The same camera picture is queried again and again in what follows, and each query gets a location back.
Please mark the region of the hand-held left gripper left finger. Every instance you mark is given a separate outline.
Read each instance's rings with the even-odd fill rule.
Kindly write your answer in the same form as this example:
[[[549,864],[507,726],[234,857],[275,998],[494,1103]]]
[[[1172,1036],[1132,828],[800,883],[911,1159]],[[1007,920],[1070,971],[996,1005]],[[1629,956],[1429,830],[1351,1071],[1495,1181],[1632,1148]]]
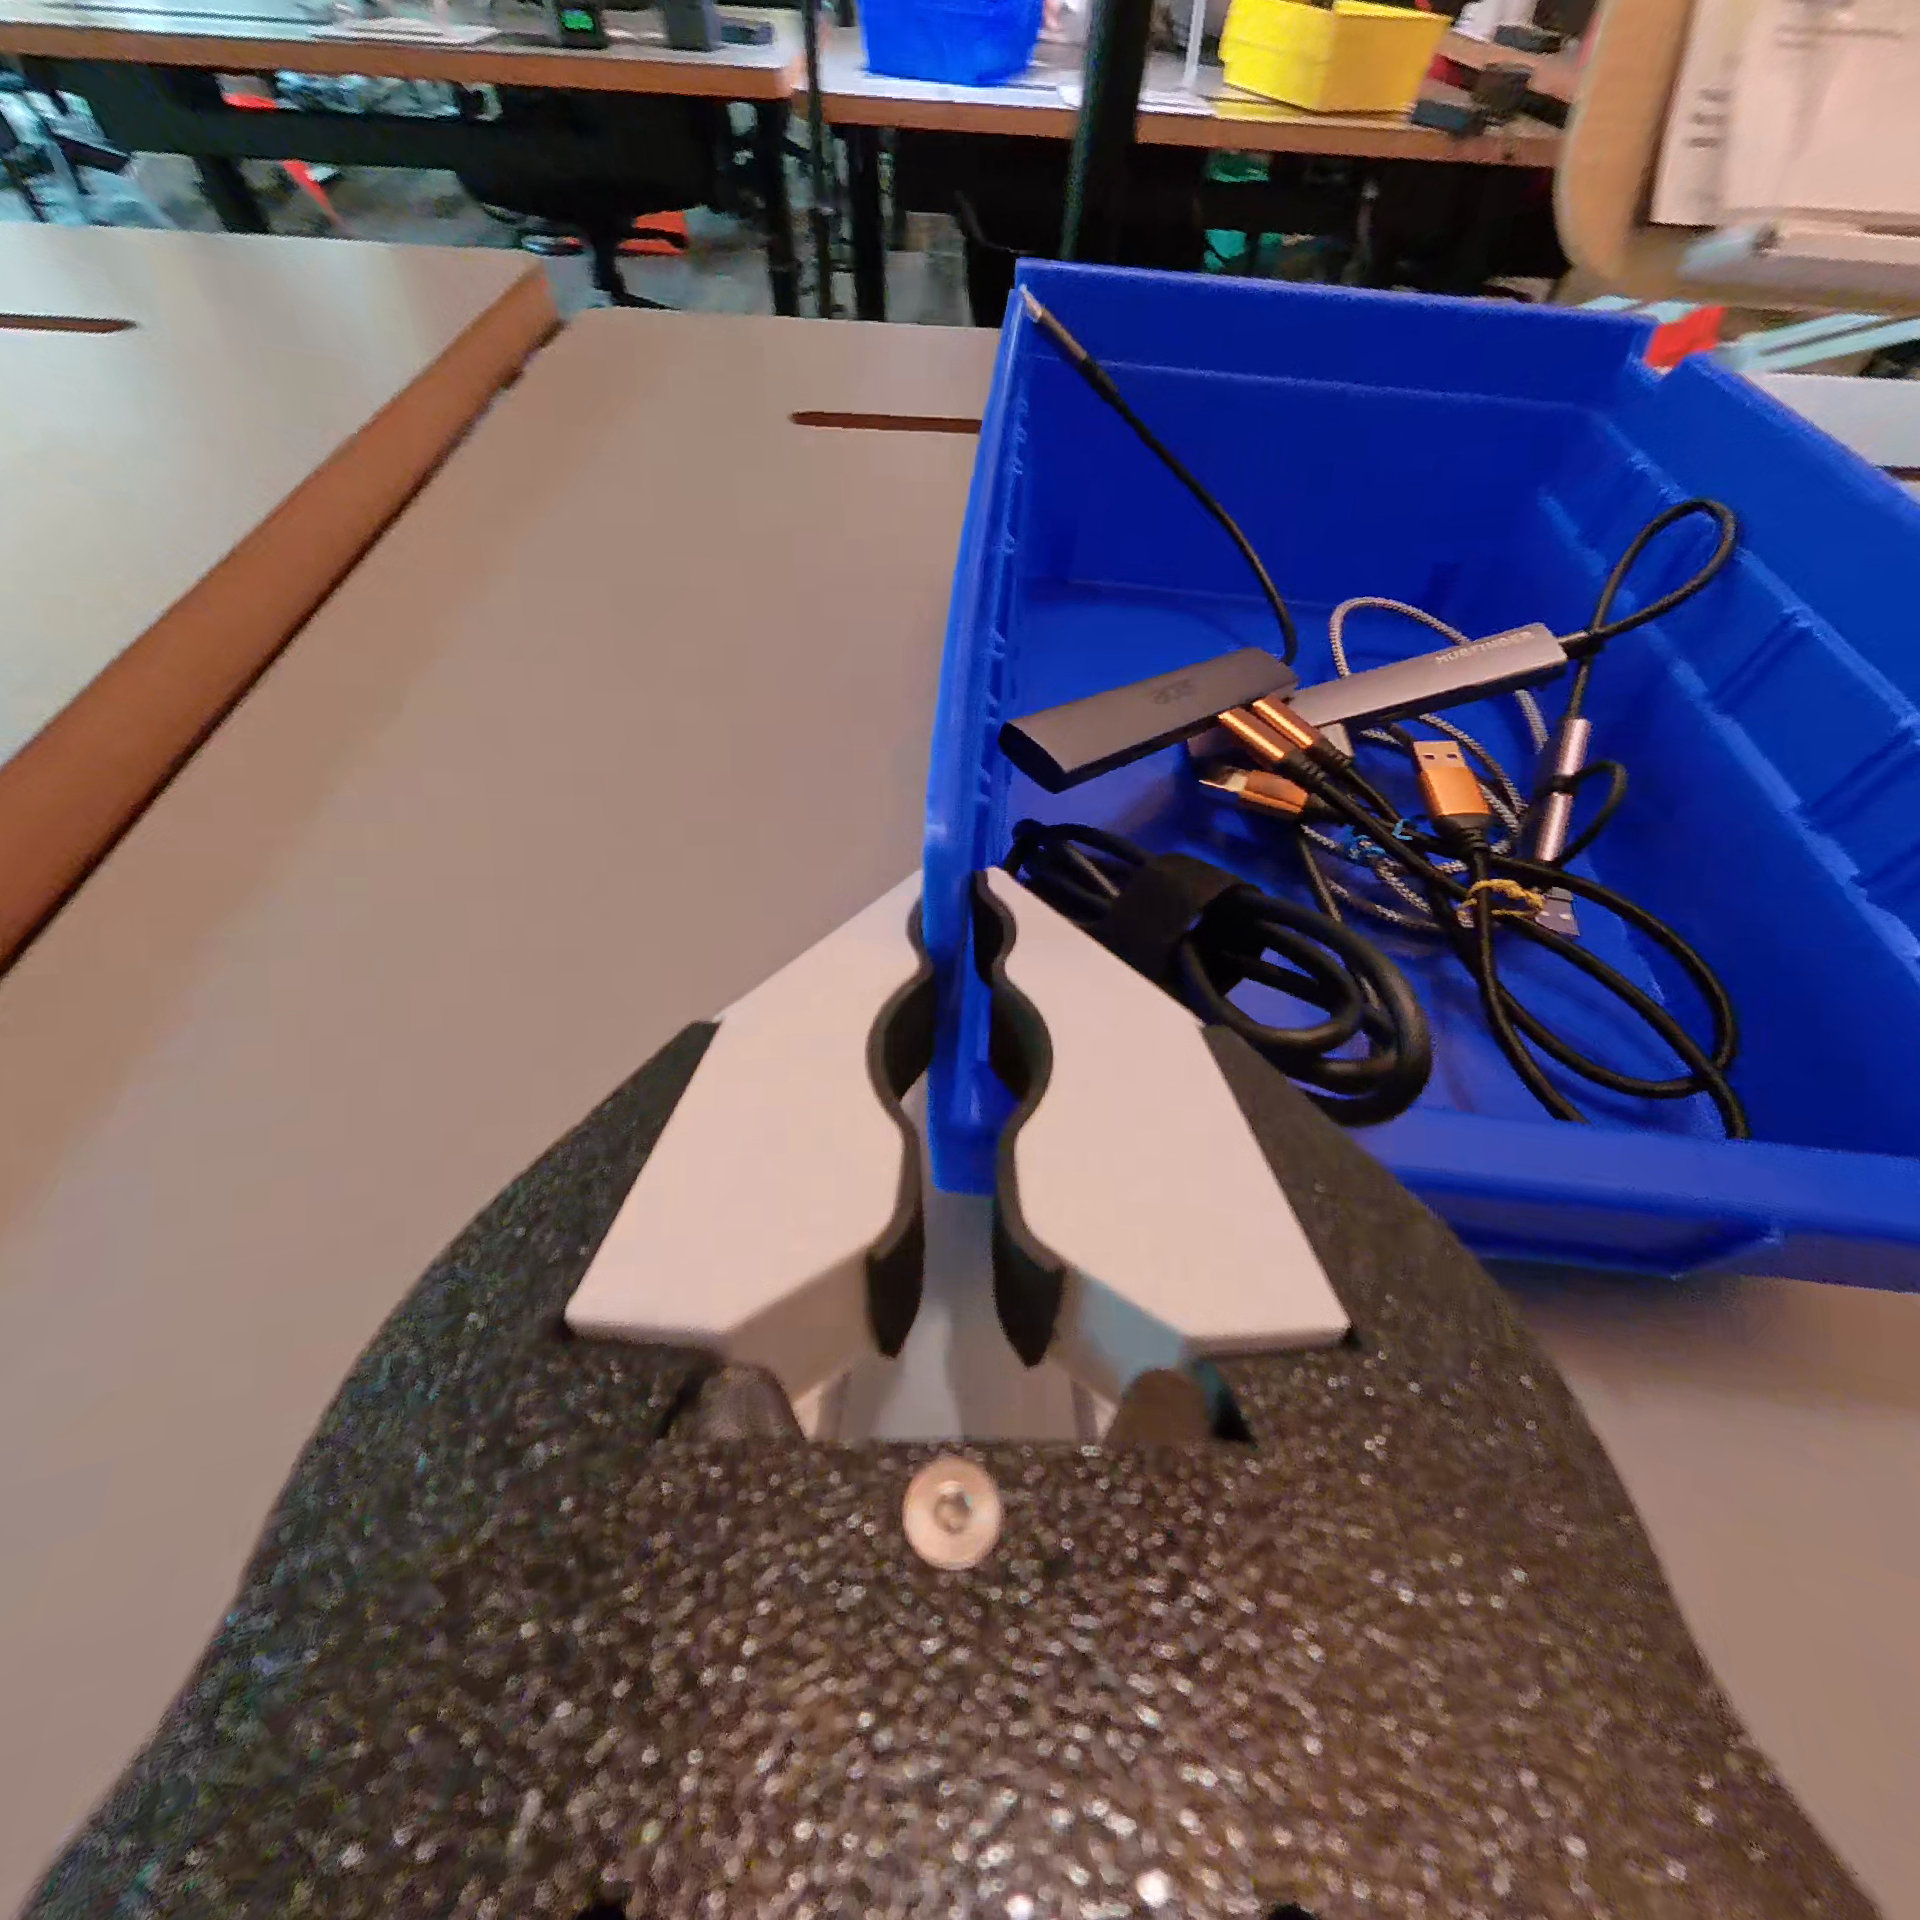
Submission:
[[[569,1332],[758,1369],[811,1438],[838,1435],[855,1374],[901,1355],[925,1299],[921,900],[902,878],[712,1021]]]

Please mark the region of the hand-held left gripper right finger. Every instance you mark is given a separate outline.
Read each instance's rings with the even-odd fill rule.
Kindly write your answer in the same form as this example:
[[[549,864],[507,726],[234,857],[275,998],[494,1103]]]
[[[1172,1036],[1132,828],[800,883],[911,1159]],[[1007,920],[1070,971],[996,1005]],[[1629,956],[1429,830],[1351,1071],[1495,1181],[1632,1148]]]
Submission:
[[[1228,1067],[1266,1060],[1005,870],[972,880],[990,1066],[993,1288],[1064,1380],[1080,1442],[1146,1375],[1329,1352],[1352,1334]]]

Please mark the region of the orange plug cable blue tie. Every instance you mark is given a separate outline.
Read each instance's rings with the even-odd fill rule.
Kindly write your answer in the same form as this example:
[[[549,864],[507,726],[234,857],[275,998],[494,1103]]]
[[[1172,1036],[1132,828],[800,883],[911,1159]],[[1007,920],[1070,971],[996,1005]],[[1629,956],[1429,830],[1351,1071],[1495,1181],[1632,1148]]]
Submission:
[[[1364,774],[1326,732],[1320,734]],[[1391,726],[1385,730],[1385,740],[1413,764],[1402,745],[1422,736]],[[1443,732],[1438,740],[1467,744],[1459,732]],[[1354,1032],[1333,1044],[1333,1056],[1318,1066],[1296,1066],[1295,1076],[1309,1084],[1312,1097],[1341,1124],[1352,1128],[1389,1124],[1411,1111],[1429,1087],[1435,1061],[1429,1011],[1399,963],[1370,933],[1354,927],[1334,933],[1333,927],[1345,927],[1352,915],[1359,915],[1407,943],[1425,942],[1438,949],[1447,946],[1429,920],[1429,906],[1419,892],[1407,889],[1399,875],[1379,871],[1379,855],[1356,841],[1351,830],[1320,803],[1311,801],[1296,783],[1265,771],[1230,736],[1228,744],[1239,753],[1208,762],[1201,774],[1203,783],[1241,808],[1281,819],[1292,832],[1322,923],[1317,937],[1322,946],[1343,951],[1352,977],[1348,998],[1336,1005],[1334,1017],[1348,1020]],[[1490,799],[1500,812],[1497,844],[1510,847],[1514,826],[1510,810],[1498,795]],[[1405,814],[1416,819],[1421,812],[1422,808]]]

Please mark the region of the dark grey usb hub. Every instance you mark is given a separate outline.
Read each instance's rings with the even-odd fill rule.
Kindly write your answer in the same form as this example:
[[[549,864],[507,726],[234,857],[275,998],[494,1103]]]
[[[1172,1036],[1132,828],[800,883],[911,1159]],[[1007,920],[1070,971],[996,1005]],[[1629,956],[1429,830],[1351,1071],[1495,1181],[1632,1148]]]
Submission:
[[[1027,780],[1058,795],[1204,734],[1228,707],[1281,687],[1299,659],[1300,636],[1288,599],[1237,515],[1140,415],[1107,363],[1043,302],[1034,286],[1020,281],[1019,289],[1029,324],[1230,539],[1250,568],[1281,636],[1279,655],[1244,646],[1159,677],[1114,684],[1005,719],[996,734],[1000,753]]]

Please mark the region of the orange plug cable yellow tie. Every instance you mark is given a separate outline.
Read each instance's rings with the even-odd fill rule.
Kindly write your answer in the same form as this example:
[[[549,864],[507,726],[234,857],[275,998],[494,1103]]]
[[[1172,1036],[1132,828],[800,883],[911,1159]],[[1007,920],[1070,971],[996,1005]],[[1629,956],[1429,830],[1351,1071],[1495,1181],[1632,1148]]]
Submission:
[[[1734,1086],[1739,1011],[1720,973],[1672,923],[1608,883],[1500,845],[1503,815],[1456,740],[1413,737],[1402,744],[1422,799],[1413,819],[1282,702],[1262,698],[1228,707],[1216,722],[1262,771],[1296,786],[1348,828],[1352,840],[1377,855],[1377,871],[1391,871],[1408,892],[1421,893],[1440,943],[1472,980],[1487,1032],[1549,1116],[1576,1126],[1590,1121],[1562,1087],[1562,1078],[1574,1078],[1639,1101],[1702,1097],[1727,1140],[1755,1136],[1748,1106]],[[1560,892],[1660,949],[1696,994],[1708,1033],[1698,1038],[1626,971],[1549,926],[1549,895]],[[1507,982],[1505,949],[1510,946],[1541,947],[1580,973],[1660,1042],[1676,1067],[1667,1076],[1629,1071],[1569,1040]]]

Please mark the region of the silver usb hub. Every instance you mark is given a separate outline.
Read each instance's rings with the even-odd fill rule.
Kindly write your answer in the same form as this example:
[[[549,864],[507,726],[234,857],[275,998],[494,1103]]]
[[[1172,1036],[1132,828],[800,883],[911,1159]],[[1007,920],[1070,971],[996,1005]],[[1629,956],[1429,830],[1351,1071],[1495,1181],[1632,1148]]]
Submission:
[[[1702,520],[1712,529],[1705,562],[1680,586],[1618,614],[1616,599],[1637,563],[1657,539],[1688,520]],[[1596,659],[1616,638],[1664,619],[1712,586],[1732,563],[1739,544],[1740,522],[1731,506],[1706,496],[1686,497],[1652,515],[1630,539],[1582,630],[1562,636],[1532,622],[1498,636],[1460,638],[1437,651],[1356,674],[1341,672],[1334,679],[1295,692],[1290,705],[1322,732],[1356,730],[1432,716],[1500,693],[1524,693],[1571,672],[1566,705],[1555,730],[1541,736],[1542,776],[1524,815],[1532,857],[1560,868],[1588,845],[1573,833],[1573,810],[1580,780],[1596,770],[1588,760],[1592,726],[1585,711]]]

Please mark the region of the blue plastic bin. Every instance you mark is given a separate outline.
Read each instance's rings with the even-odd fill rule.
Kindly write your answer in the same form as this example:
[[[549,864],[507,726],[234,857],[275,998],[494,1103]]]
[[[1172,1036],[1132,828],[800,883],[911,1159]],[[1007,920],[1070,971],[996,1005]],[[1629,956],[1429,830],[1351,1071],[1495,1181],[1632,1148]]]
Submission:
[[[1739,1048],[1711,1092],[1596,1086],[1530,1042],[1530,1093],[1453,943],[1346,819],[1312,835],[1348,923],[1432,1033],[1429,1087],[1359,1133],[1484,1259],[1916,1291],[1916,496],[1712,359],[1644,363],[1646,326],[1438,300],[1031,261],[1009,300],[953,588],[925,815],[925,940],[943,984],[928,1093],[943,1186],[985,1189],[1009,1099],[971,947],[979,871],[1027,821],[1107,830],[1311,902],[1300,838],[1207,788],[1170,744],[1047,794],[1007,722],[1284,627],[1234,538],[1069,359],[1036,300],[1237,520],[1299,638],[1300,684],[1471,641],[1598,650],[1594,771],[1560,935],[1702,1054],[1715,971]],[[1348,602],[1359,606],[1345,615]]]

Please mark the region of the black pole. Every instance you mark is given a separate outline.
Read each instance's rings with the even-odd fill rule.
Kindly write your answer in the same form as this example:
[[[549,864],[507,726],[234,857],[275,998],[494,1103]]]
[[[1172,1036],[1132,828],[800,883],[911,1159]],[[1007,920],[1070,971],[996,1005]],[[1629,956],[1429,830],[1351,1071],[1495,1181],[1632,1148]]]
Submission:
[[[1064,261],[1114,265],[1121,260],[1154,11],[1153,2],[1091,7],[1058,246]]]

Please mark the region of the wooden document stand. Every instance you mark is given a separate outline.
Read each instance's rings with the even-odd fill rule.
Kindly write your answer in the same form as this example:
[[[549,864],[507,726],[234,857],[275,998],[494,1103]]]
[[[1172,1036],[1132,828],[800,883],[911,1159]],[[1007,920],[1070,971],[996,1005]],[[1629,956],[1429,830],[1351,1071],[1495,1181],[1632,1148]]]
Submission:
[[[1918,222],[1916,229],[1787,213],[1706,228],[1650,222],[1690,7],[1596,7],[1556,163],[1562,250],[1607,289],[1642,300],[1916,315]]]

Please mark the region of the yellow bin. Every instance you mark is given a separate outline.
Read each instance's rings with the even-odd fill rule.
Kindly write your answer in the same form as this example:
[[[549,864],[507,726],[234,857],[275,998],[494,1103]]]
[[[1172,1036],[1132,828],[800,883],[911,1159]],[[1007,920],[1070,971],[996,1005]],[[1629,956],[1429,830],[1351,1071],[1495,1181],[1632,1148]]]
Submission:
[[[1218,38],[1227,88],[1333,118],[1405,118],[1453,18],[1405,3],[1230,2]]]

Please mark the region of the small blue bin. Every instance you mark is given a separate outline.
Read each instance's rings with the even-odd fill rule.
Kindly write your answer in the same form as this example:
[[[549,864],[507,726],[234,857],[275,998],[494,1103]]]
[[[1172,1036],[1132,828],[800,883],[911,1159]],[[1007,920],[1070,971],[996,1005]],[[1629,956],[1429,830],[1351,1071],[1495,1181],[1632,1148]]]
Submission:
[[[858,2],[869,69],[886,79],[998,86],[1032,66],[1045,2]]]

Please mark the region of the white instruction sheet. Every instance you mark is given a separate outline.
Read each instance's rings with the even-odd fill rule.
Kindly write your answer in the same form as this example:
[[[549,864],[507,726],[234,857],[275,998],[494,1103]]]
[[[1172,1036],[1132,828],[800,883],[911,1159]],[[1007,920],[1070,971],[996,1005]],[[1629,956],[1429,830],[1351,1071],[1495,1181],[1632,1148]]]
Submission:
[[[1916,229],[1915,2],[1692,3],[1648,219],[1765,215]]]

